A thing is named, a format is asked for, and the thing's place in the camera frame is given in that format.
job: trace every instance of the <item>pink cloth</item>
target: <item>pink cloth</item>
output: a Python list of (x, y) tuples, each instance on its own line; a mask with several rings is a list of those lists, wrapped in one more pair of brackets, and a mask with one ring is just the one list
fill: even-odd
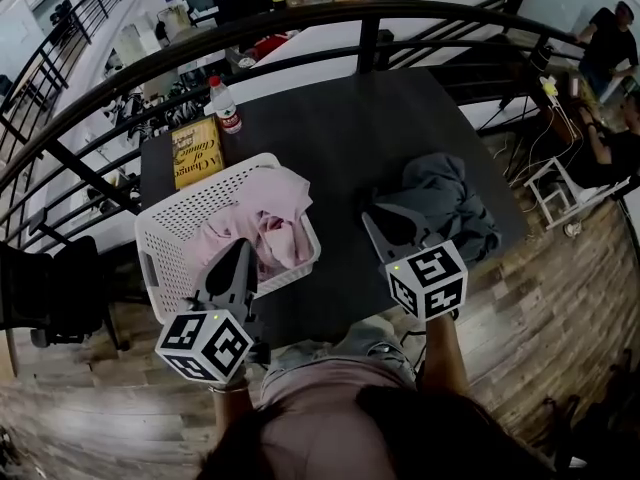
[(258, 167), (238, 188), (235, 204), (202, 223), (185, 245), (193, 277), (227, 245), (246, 238), (259, 258), (265, 281), (311, 258), (311, 244), (300, 217), (311, 205), (309, 182), (286, 167)]

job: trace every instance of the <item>black metal railing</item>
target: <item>black metal railing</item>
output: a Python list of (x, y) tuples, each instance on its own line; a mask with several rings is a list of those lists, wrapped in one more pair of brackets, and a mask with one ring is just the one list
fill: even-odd
[[(538, 36), (538, 42), (535, 47), (522, 46), (510, 42), (483, 42), (467, 39), (412, 39), (382, 42), (378, 38), (380, 20), (387, 18), (437, 18), (451, 22), (492, 24), (536, 34)], [(94, 226), (98, 222), (109, 219), (120, 212), (128, 211), (133, 214), (139, 213), (140, 208), (137, 199), (129, 195), (131, 187), (137, 182), (137, 177), (130, 178), (124, 185), (119, 187), (114, 187), (103, 179), (104, 175), (137, 158), (140, 155), (139, 147), (95, 172), (87, 167), (82, 159), (121, 134), (131, 131), (144, 123), (148, 123), (150, 120), (165, 114), (173, 108), (183, 105), (185, 102), (202, 98), (207, 94), (208, 87), (203, 85), (192, 88), (190, 91), (164, 101), (155, 107), (143, 109), (141, 113), (119, 123), (113, 130), (96, 138), (75, 153), (72, 153), (59, 142), (60, 137), (89, 117), (93, 112), (100, 111), (102, 107), (109, 104), (114, 98), (126, 96), (129, 91), (138, 87), (140, 84), (168, 70), (176, 69), (187, 62), (212, 52), (224, 50), (241, 42), (246, 43), (270, 34), (293, 29), (356, 20), (362, 22), (362, 29), (359, 44), (355, 46), (314, 52), (264, 64), (254, 67), (253, 69), (226, 76), (224, 77), (224, 81), (226, 84), (232, 85), (295, 66), (352, 56), (357, 56), (358, 59), (357, 73), (365, 74), (372, 70), (387, 68), (387, 66), (379, 64), (380, 57), (388, 58), (390, 54), (413, 48), (422, 50), (424, 48), (434, 47), (473, 47), (478, 49), (492, 49), (496, 52), (501, 50), (532, 52), (540, 50), (551, 38), (573, 43), (573, 38), (564, 32), (531, 20), (519, 18), (512, 14), (442, 2), (369, 0), (328, 3), (304, 6), (292, 10), (276, 11), (227, 23), (216, 29), (203, 32), (187, 41), (173, 44), (114, 74), (105, 82), (90, 90), (78, 101), (65, 108), (51, 120), (35, 138), (27, 141), (22, 149), (14, 155), (14, 158), (0, 175), (0, 191), (10, 190), (12, 185), (17, 183), (21, 173), (25, 169), (28, 169), (37, 156), (44, 151), (47, 151), (55, 157), (60, 162), (60, 165), (43, 176), (33, 184), (33, 186), (29, 187), (19, 200), (14, 201), (4, 215), (0, 217), (0, 225), (6, 224), (10, 216), (18, 211), (23, 215), (24, 208), (33, 195), (67, 171), (75, 173), (80, 178), (80, 181), (66, 189), (63, 193), (57, 195), (55, 199), (48, 201), (43, 208), (45, 213), (51, 211), (73, 194), (86, 187), (93, 187), (98, 195), (62, 217), (57, 218), (54, 222), (46, 222), (45, 219), (46, 229), (30, 230), (31, 236), (26, 242), (19, 241), (19, 238), (27, 233), (27, 228), (31, 222), (21, 217), (19, 226), (16, 229), (6, 231), (5, 241), (12, 242), (12, 245), (15, 243), (17, 247), (25, 249), (49, 236), (50, 240), (48, 243), (45, 243), (44, 247), (40, 249), (41, 251), (46, 251), (60, 241), (55, 238), (56, 235), (50, 232), (51, 230), (59, 230), (62, 226), (67, 225), (74, 217), (104, 201), (111, 201), (112, 203), (107, 211), (75, 229), (67, 230), (62, 234), (62, 238), (69, 239), (91, 228), (91, 226)], [(546, 52), (546, 54), (575, 58), (554, 51)], [(464, 65), (461, 66), (457, 64), (455, 67), (460, 68), (464, 67)]]
[[(100, 26), (109, 19), (120, 0), (81, 0), (73, 7), (36, 48), (31, 58), (17, 76), (0, 105), (0, 160), (11, 161), (35, 134), (50, 120), (58, 98), (67, 89), (71, 73), (85, 47)], [(13, 184), (8, 204), (13, 206), (18, 192), (26, 192), (36, 162), (41, 155), (22, 173), (19, 182)], [(20, 212), (20, 223), (16, 229), (24, 229), (24, 207)], [(20, 233), (13, 233), (11, 219), (4, 225), (5, 237), (10, 230), (21, 242)]]
[[(482, 9), (491, 9), (494, 11), (502, 11), (506, 14), (517, 14), (523, 0), (485, 0), (479, 3), (476, 7)], [(436, 39), (461, 39), (469, 34), (476, 32), (486, 26), (486, 23), (474, 23), (464, 20), (442, 20), (440, 23), (429, 27), (428, 29), (416, 34), (409, 38), (410, 41), (421, 40), (436, 40)], [(426, 59), (430, 55), (433, 55), (441, 48), (411, 48), (403, 52), (398, 52), (397, 55), (389, 60), (390, 68), (411, 67), (415, 66), (418, 62)]]

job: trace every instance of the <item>white laundry basket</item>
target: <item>white laundry basket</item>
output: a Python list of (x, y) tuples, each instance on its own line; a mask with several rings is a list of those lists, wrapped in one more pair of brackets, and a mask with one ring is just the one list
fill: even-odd
[[(142, 274), (160, 323), (168, 313), (183, 311), (182, 299), (191, 295), (195, 279), (187, 270), (185, 242), (209, 215), (234, 203), (233, 193), (253, 169), (279, 165), (274, 155), (262, 153), (186, 187), (138, 215), (135, 231)], [(306, 213), (302, 215), (302, 225), (313, 251), (311, 259), (259, 283), (256, 297), (311, 273), (320, 256), (320, 243)]]

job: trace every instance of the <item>black shirt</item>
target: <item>black shirt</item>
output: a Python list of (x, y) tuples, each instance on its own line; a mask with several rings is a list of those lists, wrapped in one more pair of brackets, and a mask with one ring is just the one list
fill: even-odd
[(166, 29), (167, 26), (164, 24), (164, 21), (158, 20), (158, 24), (156, 25), (156, 39), (158, 41), (168, 39)]
[(630, 30), (622, 32), (618, 28), (615, 14), (602, 8), (590, 23), (596, 25), (598, 30), (591, 38), (584, 59), (601, 71), (602, 76), (610, 76), (609, 72), (624, 59), (629, 59), (632, 66), (638, 65), (636, 40)]
[(623, 181), (638, 173), (640, 169), (640, 135), (630, 131), (608, 135), (601, 138), (602, 143), (611, 150), (611, 164), (602, 165), (596, 160), (591, 149), (589, 137), (585, 136), (584, 144), (576, 153), (569, 151), (560, 160), (566, 167), (569, 176), (582, 188), (601, 187)]

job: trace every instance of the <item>person's hand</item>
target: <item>person's hand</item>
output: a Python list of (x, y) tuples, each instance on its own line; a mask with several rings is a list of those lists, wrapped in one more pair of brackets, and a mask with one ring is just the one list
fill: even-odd
[(578, 112), (580, 112), (580, 117), (582, 118), (582, 122), (584, 122), (584, 124), (593, 123), (593, 116), (591, 115), (591, 112), (589, 112), (586, 108), (580, 107), (578, 109)]

